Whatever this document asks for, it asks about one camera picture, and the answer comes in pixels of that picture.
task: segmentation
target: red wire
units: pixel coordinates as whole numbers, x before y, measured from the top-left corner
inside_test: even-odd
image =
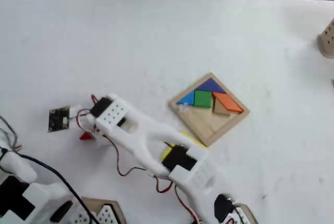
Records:
[[[190,209],[186,204],[184,204],[184,202],[181,200],[181,198],[179,197],[178,195],[178,192],[176,190],[176,185],[174,187],[175,189],[175,194],[176,194],[176,197],[178,199],[178,201],[182,204],[182,206],[190,213],[190,215],[192,216],[192,218],[194,219],[195,221],[195,224],[199,224],[198,222],[198,218],[196,217],[195,213],[192,211],[192,209]]]
[[[107,139],[110,141],[110,143],[114,146],[114,148],[115,148],[115,150],[116,150],[116,154],[117,154],[117,164],[116,164],[116,165],[117,165],[117,172],[118,172],[118,174],[119,174],[120,176],[125,177],[125,176],[127,176],[129,173],[131,173],[132,170],[135,170],[135,169],[146,171],[145,168],[133,167],[133,168],[131,168],[129,171],[127,171],[126,173],[122,173],[121,170],[120,170],[120,152],[119,152],[118,148],[116,147],[116,145],[114,144],[114,142],[113,142],[110,138],[108,138],[108,136],[106,136],[106,135],[102,135],[102,136],[103,136],[104,138],[107,138]]]
[[[98,98],[96,98],[95,95],[91,95],[90,97],[92,98],[92,101],[93,101],[94,104],[96,104],[99,101]]]
[[[233,219],[233,218],[230,218],[230,219],[226,222],[226,224],[230,224],[230,222],[232,222],[232,224],[234,224],[234,219]]]
[[[160,194],[164,194],[164,193],[168,192],[168,191],[172,188],[172,186],[173,186],[173,182],[171,181],[171,183],[169,184],[168,187],[166,187],[166,188],[163,189],[163,190],[159,190],[159,179],[158,179],[158,177],[156,177],[155,175],[154,175],[153,177],[157,180],[156,190],[157,190],[158,193],[160,193]]]
[[[89,109],[84,108],[84,109],[79,110],[78,113],[77,113],[77,116],[75,117],[75,119],[77,120],[77,124],[78,124],[78,126],[79,126],[82,130],[84,130],[85,132],[87,132],[87,130],[81,127],[81,125],[80,125],[80,123],[79,123],[79,117],[87,115],[88,113],[80,114],[82,111],[87,111],[87,110],[89,110]]]

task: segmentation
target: purple triangle piece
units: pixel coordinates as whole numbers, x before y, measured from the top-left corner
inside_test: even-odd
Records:
[[[217,82],[215,82],[212,78],[209,78],[206,82],[202,83],[195,90],[201,91],[209,91],[209,92],[221,92],[226,93],[224,89],[222,89]]]

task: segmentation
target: robotic arm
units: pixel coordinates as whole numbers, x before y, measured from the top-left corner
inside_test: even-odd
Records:
[[[229,223],[233,214],[241,218],[241,223],[257,223],[252,214],[247,216],[248,208],[244,211],[233,204],[232,188],[206,148],[154,121],[115,94],[103,97],[90,112],[88,120],[96,126],[94,135],[113,139],[155,176],[173,181],[204,223]],[[159,160],[150,152],[150,142],[174,146]]]
[[[101,136],[112,139],[134,155],[148,172],[174,182],[187,195],[196,224],[198,219],[205,224],[258,224],[246,205],[234,203],[232,188],[204,146],[151,119],[114,94],[101,98],[89,111],[85,115],[94,125],[91,134],[96,139],[102,139]],[[4,203],[0,208],[0,224],[73,224],[78,223],[78,217],[82,223],[88,223],[93,214],[88,209],[80,210],[82,200],[74,190],[63,183],[36,183],[37,174],[27,163],[28,156],[13,152],[6,137],[0,135],[0,191]],[[160,144],[157,146],[161,152],[165,151],[164,144],[171,150],[163,158],[157,158],[151,151],[152,143]],[[67,210],[60,218],[56,213],[64,208]]]

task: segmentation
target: wooden puzzle board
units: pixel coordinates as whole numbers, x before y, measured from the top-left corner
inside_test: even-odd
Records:
[[[87,197],[83,197],[82,200],[90,211],[93,211],[97,214],[101,211],[104,205],[111,204],[114,207],[114,210],[118,218],[120,219],[120,222],[121,222],[120,224],[126,224],[125,217],[123,215],[123,212],[118,202],[109,201],[106,199],[94,199],[94,198],[87,198]]]
[[[177,104],[182,98],[194,91],[201,84],[212,78],[233,101],[243,110],[241,113],[230,112],[230,115],[223,113],[214,113],[215,99],[212,97],[211,108],[201,108]],[[180,117],[180,119],[190,128],[190,130],[206,146],[210,146],[224,133],[238,124],[249,114],[249,109],[213,74],[209,73],[196,81],[190,87],[179,93],[169,103],[171,109]]]

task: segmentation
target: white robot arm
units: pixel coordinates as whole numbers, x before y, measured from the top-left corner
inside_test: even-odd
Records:
[[[206,148],[154,121],[115,94],[99,100],[90,113],[96,134],[113,139],[157,177],[173,181],[187,195],[200,220],[206,224],[229,223],[229,215],[237,211],[232,188]],[[175,146],[159,160],[150,152],[149,142]],[[241,223],[257,223],[249,220],[241,208],[237,214],[244,216]]]

